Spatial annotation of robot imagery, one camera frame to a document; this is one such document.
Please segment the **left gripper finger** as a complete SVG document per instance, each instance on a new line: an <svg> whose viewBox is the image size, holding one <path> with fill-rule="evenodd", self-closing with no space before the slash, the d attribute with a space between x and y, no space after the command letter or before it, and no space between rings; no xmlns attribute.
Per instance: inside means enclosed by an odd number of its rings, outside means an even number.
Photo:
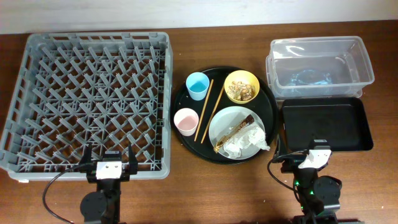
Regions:
<svg viewBox="0 0 398 224"><path fill-rule="evenodd" d="M79 172L89 172L93 166L92 160L91 160L91 154L92 154L92 143L89 143L88 145L85 146L83 150L83 156L78 163Z"/></svg>
<svg viewBox="0 0 398 224"><path fill-rule="evenodd" d="M138 171L138 161L132 150L132 145L128 145L128 157L129 157L129 173L137 174Z"/></svg>

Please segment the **white napkin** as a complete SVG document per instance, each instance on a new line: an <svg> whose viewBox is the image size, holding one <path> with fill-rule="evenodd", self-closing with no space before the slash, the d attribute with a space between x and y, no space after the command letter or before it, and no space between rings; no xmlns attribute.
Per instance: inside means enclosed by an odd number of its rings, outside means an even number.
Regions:
<svg viewBox="0 0 398 224"><path fill-rule="evenodd" d="M229 159L243 160L254 156L260 150L270 149L264 130L257 123L252 123L227 140L219 153Z"/></svg>

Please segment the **gold snack wrapper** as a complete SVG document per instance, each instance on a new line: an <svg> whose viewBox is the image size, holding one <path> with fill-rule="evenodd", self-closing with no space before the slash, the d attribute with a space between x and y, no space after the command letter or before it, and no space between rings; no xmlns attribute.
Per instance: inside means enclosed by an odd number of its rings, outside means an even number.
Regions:
<svg viewBox="0 0 398 224"><path fill-rule="evenodd" d="M240 132L240 130L244 129L245 127L249 126L254 122L254 118L251 114L245 117L240 123L238 123L229 134L223 136L214 146L213 150L216 153L219 153L219 150L223 147L223 145L230 140L236 133Z"/></svg>

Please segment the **pink cup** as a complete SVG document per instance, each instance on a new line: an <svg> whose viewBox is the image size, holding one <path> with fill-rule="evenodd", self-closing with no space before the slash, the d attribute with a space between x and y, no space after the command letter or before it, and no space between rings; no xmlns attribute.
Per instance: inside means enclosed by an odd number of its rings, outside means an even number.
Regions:
<svg viewBox="0 0 398 224"><path fill-rule="evenodd" d="M191 136L197 130L199 117L191 108L182 108L174 115L174 125L183 136Z"/></svg>

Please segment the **food scraps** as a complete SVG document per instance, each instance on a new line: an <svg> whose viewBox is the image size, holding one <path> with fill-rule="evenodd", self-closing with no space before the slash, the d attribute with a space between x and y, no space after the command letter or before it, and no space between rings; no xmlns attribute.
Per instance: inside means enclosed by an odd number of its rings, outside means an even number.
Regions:
<svg viewBox="0 0 398 224"><path fill-rule="evenodd" d="M247 101L254 97L255 87L243 82L233 81L227 89L227 94L234 100Z"/></svg>

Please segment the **yellow bowl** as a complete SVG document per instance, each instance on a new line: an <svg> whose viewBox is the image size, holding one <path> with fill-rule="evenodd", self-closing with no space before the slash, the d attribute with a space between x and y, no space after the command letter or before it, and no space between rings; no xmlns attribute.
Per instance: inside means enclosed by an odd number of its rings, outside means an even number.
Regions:
<svg viewBox="0 0 398 224"><path fill-rule="evenodd" d="M227 94L227 89L230 86L230 84L233 82L243 82L246 84L250 84L253 85L255 87L255 95L252 99L247 100L247 101L238 101L238 100L234 100L232 97L230 97ZM260 90L260 84L259 84L259 80L257 79L257 77L252 74L251 72L245 71L245 70L237 70L234 72L231 72L225 79L224 81L224 90L228 96L228 98L237 104L245 104L245 103L249 103L250 101L252 101L253 99L255 99L255 97L259 94L259 90Z"/></svg>

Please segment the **light blue cup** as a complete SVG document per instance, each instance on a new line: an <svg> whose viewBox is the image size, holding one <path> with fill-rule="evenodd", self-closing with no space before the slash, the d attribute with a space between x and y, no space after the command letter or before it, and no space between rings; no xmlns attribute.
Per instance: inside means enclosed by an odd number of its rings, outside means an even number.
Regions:
<svg viewBox="0 0 398 224"><path fill-rule="evenodd" d="M200 101L207 94L210 80L204 73L194 72L187 77L185 84L190 97L195 101Z"/></svg>

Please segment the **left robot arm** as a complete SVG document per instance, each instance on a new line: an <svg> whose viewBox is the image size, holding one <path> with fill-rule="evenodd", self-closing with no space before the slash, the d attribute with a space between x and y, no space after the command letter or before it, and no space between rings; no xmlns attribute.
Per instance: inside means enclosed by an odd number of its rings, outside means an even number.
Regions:
<svg viewBox="0 0 398 224"><path fill-rule="evenodd" d="M130 181L136 175L138 161L132 146L128 149L128 166L124 167L122 153L106 151L99 160L91 158L92 145L83 150L79 172L86 174L90 184L96 184L96 190L88 193L81 201L80 212L85 223L119 223L121 183Z"/></svg>

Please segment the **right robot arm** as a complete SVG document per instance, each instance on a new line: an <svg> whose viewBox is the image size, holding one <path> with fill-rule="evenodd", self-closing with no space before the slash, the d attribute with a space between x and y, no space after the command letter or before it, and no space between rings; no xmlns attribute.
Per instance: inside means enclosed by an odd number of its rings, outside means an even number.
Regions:
<svg viewBox="0 0 398 224"><path fill-rule="evenodd" d="M318 175L327 166L330 156L331 148L324 139L314 139L306 149L289 152L282 137L277 138L275 154L269 163L281 163L281 173L294 176L291 186L274 177L293 191L300 204L303 214L293 217L293 223L338 223L335 213L340 209L342 182Z"/></svg>

